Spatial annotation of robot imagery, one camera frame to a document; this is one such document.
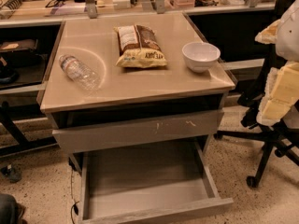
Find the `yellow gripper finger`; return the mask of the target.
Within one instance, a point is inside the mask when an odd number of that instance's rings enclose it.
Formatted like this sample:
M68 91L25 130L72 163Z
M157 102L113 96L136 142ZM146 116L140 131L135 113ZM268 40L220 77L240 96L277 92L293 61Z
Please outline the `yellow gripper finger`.
M272 67L261 101L261 119L282 119L299 100L299 63Z
M272 22L255 36L255 41L262 44L275 44L277 42L277 29L280 20Z

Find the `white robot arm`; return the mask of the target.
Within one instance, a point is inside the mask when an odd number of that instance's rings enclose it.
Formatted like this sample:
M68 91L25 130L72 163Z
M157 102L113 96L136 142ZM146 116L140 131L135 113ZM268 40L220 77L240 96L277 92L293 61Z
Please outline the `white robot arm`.
M276 55L287 62L271 68L259 104L257 122L265 126L278 123L299 100L299 0L255 36L263 44L274 44Z

